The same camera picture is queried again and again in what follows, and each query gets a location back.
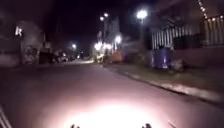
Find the wall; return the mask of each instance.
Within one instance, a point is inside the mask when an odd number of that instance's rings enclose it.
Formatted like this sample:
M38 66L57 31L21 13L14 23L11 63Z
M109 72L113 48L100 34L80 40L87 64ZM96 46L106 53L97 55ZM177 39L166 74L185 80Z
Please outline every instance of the wall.
M171 58L195 67L224 67L224 47L174 50Z

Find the night sky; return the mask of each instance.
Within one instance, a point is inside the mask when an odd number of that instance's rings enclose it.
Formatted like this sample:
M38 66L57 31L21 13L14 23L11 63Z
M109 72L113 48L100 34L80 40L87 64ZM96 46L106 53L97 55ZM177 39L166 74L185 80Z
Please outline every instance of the night sky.
M137 5L144 0L0 0L0 10L17 21L35 22L53 43L77 41L88 47L100 29L103 12L118 14L124 5Z

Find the railing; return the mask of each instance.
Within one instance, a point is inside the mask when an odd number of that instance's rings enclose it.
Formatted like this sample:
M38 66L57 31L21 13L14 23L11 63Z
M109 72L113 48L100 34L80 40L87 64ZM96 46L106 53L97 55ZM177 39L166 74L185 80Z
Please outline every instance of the railing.
M202 47L224 46L224 19L223 16L213 17L204 20L202 25L184 25L173 27L152 33L152 47L158 49L159 46L173 49L174 38L183 36L200 35Z
M223 16L210 18L204 21L205 41L204 46L224 45Z

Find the asphalt road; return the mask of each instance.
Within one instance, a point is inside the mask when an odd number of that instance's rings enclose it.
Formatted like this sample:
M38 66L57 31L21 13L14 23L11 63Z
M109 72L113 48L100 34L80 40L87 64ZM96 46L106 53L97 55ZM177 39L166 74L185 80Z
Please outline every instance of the asphalt road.
M13 128L223 128L224 112L100 65L70 63L0 75L0 102Z

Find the curb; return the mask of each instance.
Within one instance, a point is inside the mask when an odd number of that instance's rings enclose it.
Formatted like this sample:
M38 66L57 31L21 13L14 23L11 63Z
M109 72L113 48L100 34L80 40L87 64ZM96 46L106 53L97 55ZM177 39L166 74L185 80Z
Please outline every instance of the curb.
M212 102L215 102L215 103L223 103L224 102L224 95L213 92L213 91L188 87L188 86L184 86L182 84L158 83L156 81L144 80L137 74L133 74L133 73L129 73L129 72L123 72L123 71L117 70L117 69L112 68L112 67L106 67L106 68L109 69L109 70L112 70L114 72L117 72L117 73L126 75L128 77L131 77L133 79L140 80L140 81L146 82L148 84L151 84L151 85L154 85L154 86L166 89L166 90L174 91L174 92L177 92L177 93L182 93L182 94L185 94L185 95L197 97L199 99L206 100L206 101L212 101Z

